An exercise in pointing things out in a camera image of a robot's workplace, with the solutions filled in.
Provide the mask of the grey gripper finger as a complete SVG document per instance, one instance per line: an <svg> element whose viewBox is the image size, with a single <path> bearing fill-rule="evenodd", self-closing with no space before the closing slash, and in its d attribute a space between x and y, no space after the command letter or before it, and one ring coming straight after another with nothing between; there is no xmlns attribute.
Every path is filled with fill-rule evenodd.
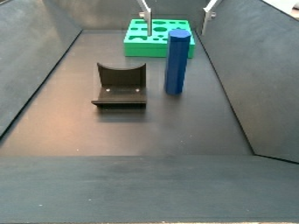
<svg viewBox="0 0 299 224"><path fill-rule="evenodd" d="M205 33L208 22L215 17L213 9L216 8L216 6L219 4L220 4L220 0L209 0L207 6L203 8L204 19L203 19L203 24L201 24L200 35L204 35L204 33Z"/></svg>
<svg viewBox="0 0 299 224"><path fill-rule="evenodd" d="M137 4L141 8L141 11L139 12L139 17L145 21L147 23L147 35L152 35L152 10L148 7L145 0L136 0Z"/></svg>

